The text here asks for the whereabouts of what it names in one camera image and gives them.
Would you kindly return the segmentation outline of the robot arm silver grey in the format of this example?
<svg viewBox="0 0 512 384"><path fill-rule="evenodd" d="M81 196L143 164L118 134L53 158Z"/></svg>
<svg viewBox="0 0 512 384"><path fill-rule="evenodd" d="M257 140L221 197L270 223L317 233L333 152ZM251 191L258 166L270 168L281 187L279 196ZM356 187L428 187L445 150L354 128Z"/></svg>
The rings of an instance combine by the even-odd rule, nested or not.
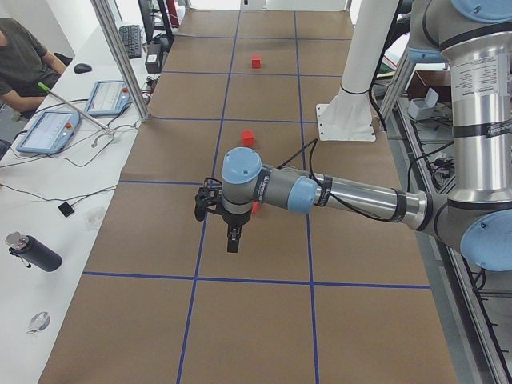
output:
<svg viewBox="0 0 512 384"><path fill-rule="evenodd" d="M221 202L236 251L254 202L306 214L350 210L425 232L486 270L511 268L511 4L416 1L410 53L450 65L455 188L407 193L313 171L266 166L239 147L222 164Z"/></svg>

